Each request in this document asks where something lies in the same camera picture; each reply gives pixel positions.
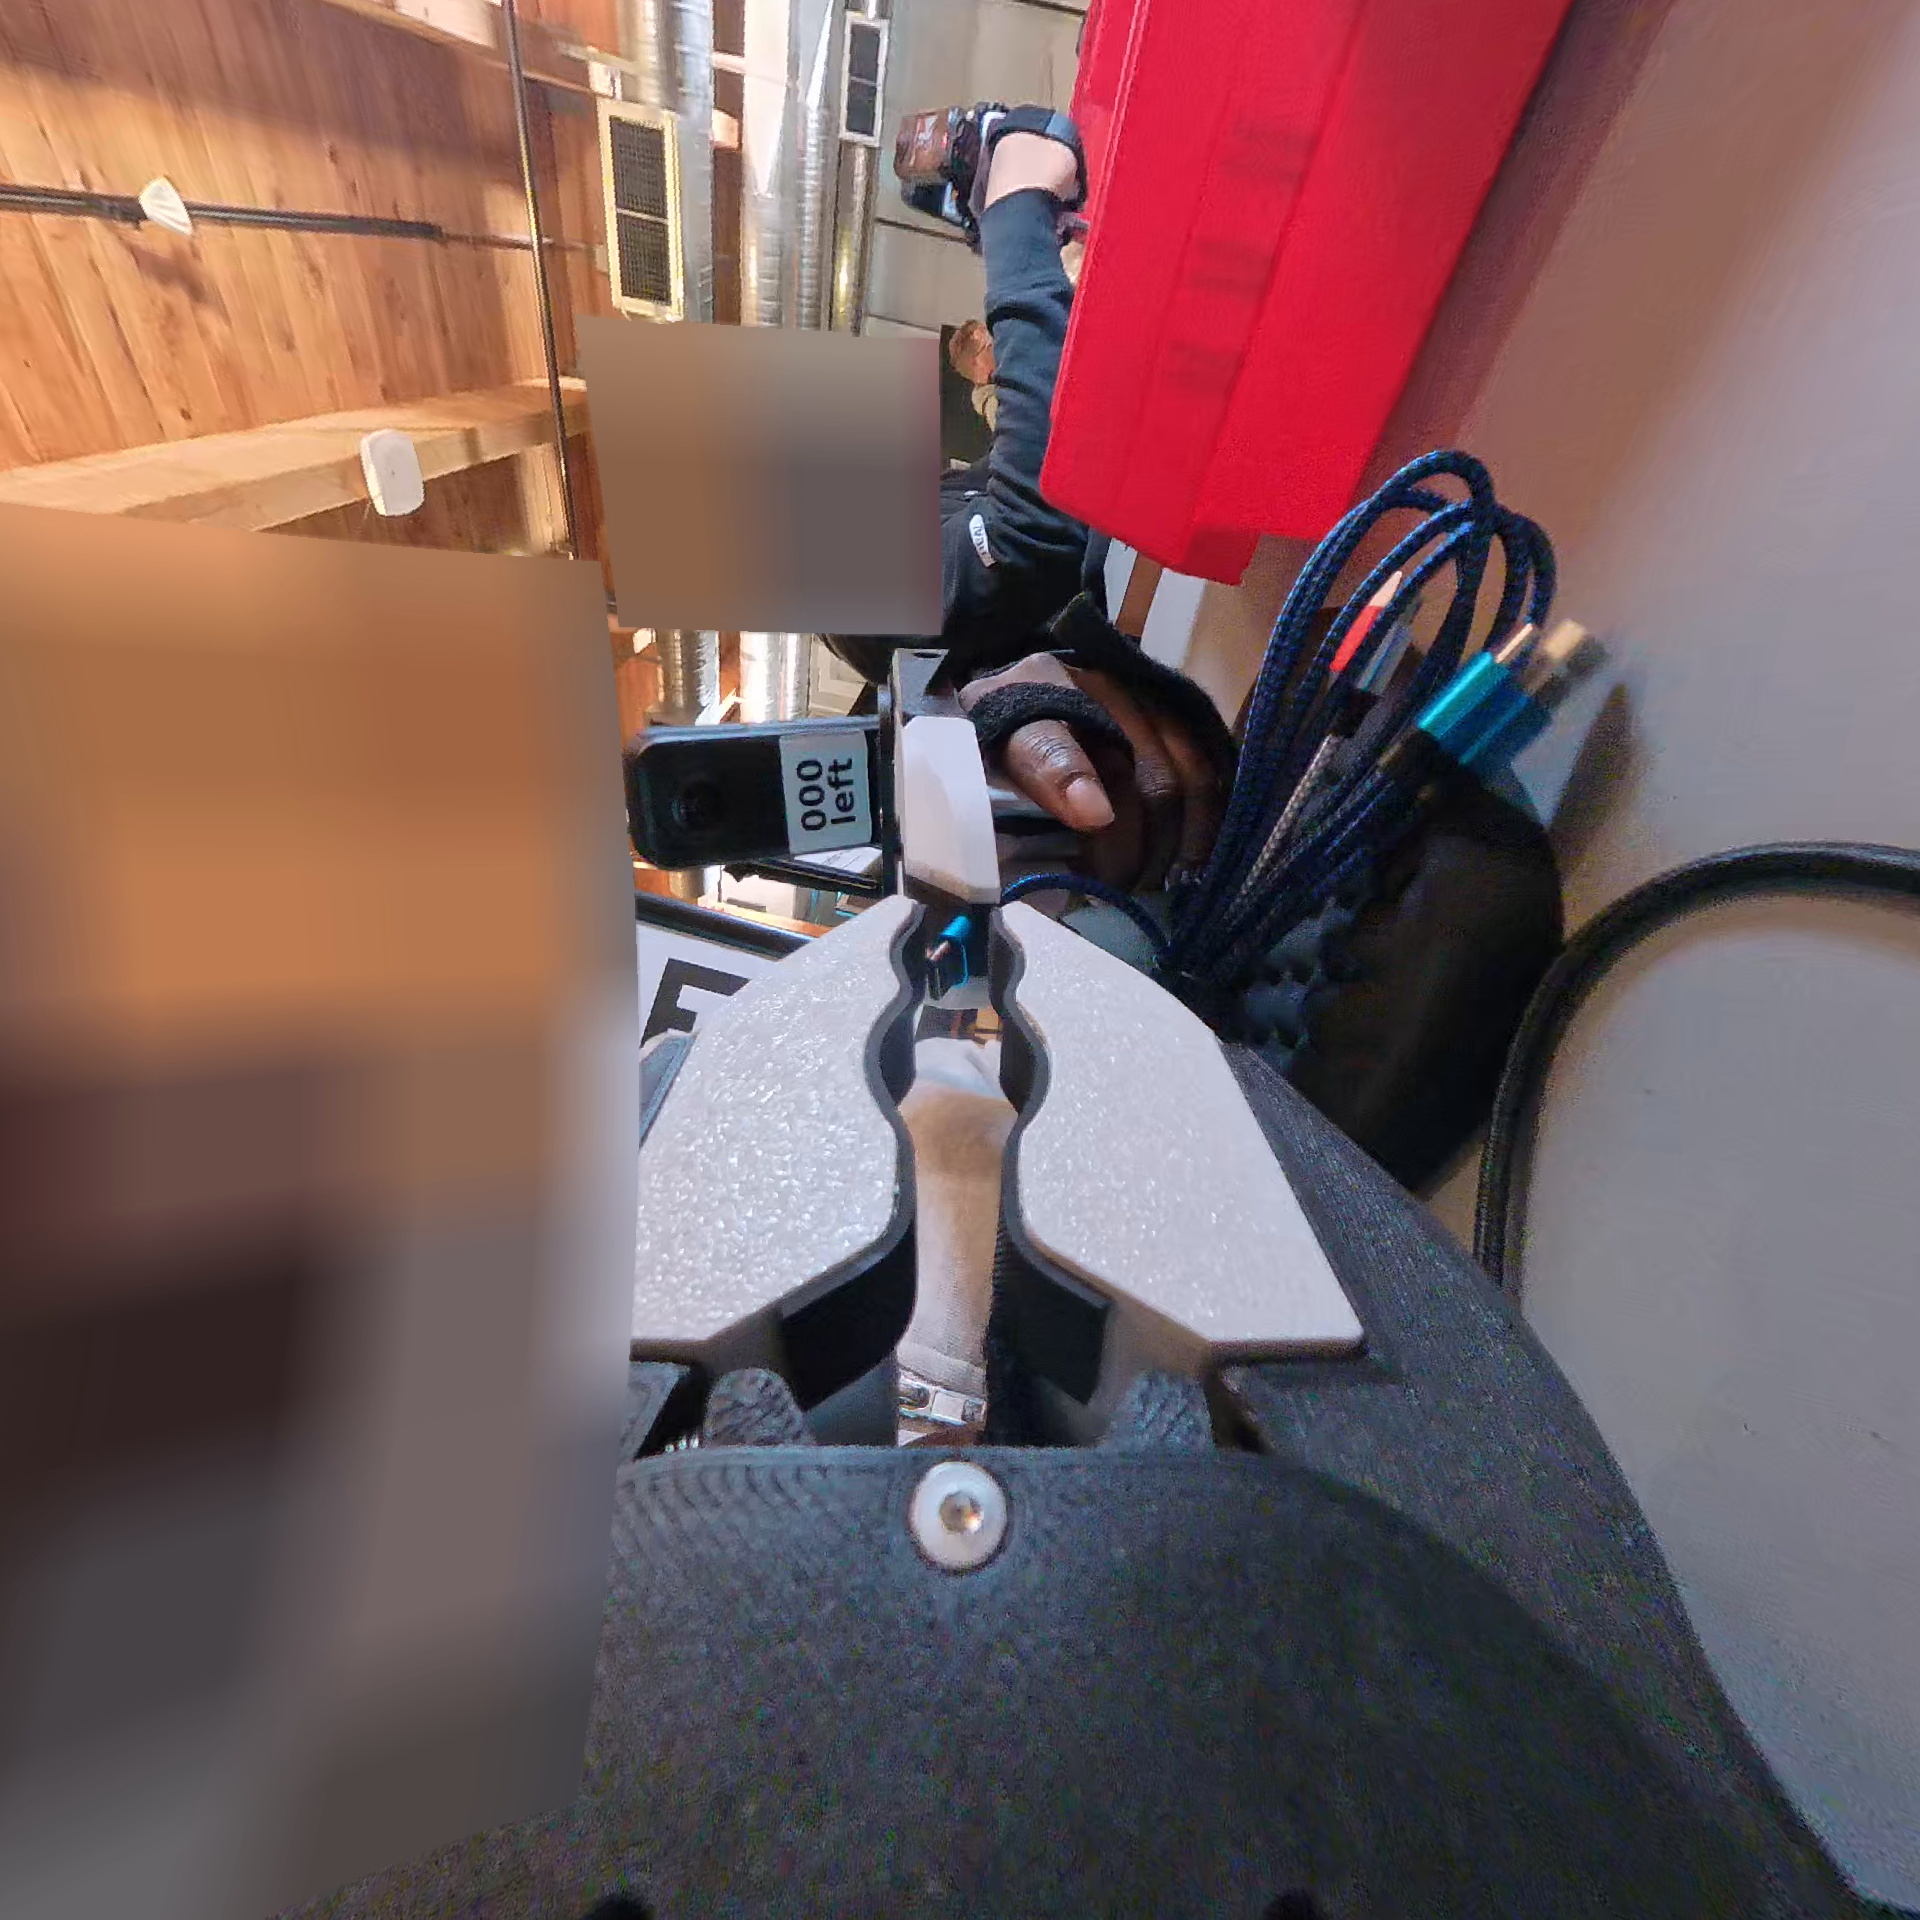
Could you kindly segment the person's left hand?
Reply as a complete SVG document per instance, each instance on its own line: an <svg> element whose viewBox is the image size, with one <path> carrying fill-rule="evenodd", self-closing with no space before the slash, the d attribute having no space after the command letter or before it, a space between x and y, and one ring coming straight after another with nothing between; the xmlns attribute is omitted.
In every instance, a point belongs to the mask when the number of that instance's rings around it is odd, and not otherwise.
<svg viewBox="0 0 1920 1920"><path fill-rule="evenodd" d="M1236 777L1236 742L1214 698L1120 632L1090 591L1018 657L954 670L991 777L1045 820L1021 825L1037 872L1061 856L1130 896L1198 876Z"/></svg>

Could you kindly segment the black cable orange plugs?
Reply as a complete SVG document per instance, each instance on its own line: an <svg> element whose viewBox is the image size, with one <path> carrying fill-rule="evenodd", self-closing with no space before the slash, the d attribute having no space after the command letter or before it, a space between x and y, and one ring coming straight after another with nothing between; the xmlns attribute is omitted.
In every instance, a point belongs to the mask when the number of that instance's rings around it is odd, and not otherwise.
<svg viewBox="0 0 1920 1920"><path fill-rule="evenodd" d="M1730 847L1648 877L1580 928L1548 969L1504 1056L1478 1151L1472 1256L1508 1298L1519 1295L1531 1159L1548 1077L1572 1018L1644 942L1695 911L1762 896L1858 896L1915 904L1918 852L1850 841Z"/></svg>

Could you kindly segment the black mesh cushion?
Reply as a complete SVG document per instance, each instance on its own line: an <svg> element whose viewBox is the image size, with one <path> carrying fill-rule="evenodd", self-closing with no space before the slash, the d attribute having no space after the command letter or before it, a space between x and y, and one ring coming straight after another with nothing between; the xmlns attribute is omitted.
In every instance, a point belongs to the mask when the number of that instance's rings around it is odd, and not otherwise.
<svg viewBox="0 0 1920 1920"><path fill-rule="evenodd" d="M1546 828L1458 781L1267 952L1215 1031L1426 1196L1487 1119L1563 932Z"/></svg>

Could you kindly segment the red plastic bin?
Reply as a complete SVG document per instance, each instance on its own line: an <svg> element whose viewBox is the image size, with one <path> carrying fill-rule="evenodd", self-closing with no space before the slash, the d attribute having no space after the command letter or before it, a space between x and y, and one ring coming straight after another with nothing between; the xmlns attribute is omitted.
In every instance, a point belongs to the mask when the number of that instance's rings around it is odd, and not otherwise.
<svg viewBox="0 0 1920 1920"><path fill-rule="evenodd" d="M1363 472L1568 2L1088 6L1048 503L1231 584Z"/></svg>

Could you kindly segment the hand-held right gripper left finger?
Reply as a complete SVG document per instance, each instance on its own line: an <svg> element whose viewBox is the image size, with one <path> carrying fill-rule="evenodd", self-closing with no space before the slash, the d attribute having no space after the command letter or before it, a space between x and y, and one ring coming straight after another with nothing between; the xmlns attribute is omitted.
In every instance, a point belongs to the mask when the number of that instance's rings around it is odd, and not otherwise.
<svg viewBox="0 0 1920 1920"><path fill-rule="evenodd" d="M887 896L642 1052L631 1354L780 1376L802 1408L894 1357L918 1289L922 906Z"/></svg>

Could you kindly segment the white wall vent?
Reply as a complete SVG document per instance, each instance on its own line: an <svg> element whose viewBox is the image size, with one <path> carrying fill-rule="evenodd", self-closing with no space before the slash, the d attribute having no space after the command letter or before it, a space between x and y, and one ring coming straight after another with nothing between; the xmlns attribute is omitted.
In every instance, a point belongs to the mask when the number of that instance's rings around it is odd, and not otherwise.
<svg viewBox="0 0 1920 1920"><path fill-rule="evenodd" d="M596 127L615 311L683 319L678 122L652 105L602 98Z"/></svg>

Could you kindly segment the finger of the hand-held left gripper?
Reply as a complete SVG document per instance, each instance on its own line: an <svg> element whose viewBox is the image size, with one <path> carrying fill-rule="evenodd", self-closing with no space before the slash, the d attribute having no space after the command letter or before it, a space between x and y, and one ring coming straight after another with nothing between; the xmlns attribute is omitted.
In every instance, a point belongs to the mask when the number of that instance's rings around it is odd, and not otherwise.
<svg viewBox="0 0 1920 1920"><path fill-rule="evenodd" d="M1000 898L988 768L964 714L901 726L901 889L958 904Z"/></svg>

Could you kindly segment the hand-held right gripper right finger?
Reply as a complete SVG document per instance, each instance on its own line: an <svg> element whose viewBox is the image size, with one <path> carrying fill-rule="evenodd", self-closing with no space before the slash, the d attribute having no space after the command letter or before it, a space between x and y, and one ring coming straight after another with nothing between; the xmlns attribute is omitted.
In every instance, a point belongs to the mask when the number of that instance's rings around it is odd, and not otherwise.
<svg viewBox="0 0 1920 1920"><path fill-rule="evenodd" d="M1094 1444L1142 1376L1208 1388L1346 1361L1364 1330L1214 1033L1028 902L991 926L1014 1126L998 1230L1014 1366L1046 1438Z"/></svg>

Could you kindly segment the silver air duct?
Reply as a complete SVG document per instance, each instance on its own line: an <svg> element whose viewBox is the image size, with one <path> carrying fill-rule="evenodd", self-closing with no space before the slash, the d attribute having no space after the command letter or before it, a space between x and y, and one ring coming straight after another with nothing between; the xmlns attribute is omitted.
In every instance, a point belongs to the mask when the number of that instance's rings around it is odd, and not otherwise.
<svg viewBox="0 0 1920 1920"><path fill-rule="evenodd" d="M615 98L678 122L686 319L715 316L717 126L736 157L736 317L821 328L831 226L831 166L843 103L847 6L738 5L738 48L722 46L722 5L618 5L624 77Z"/></svg>

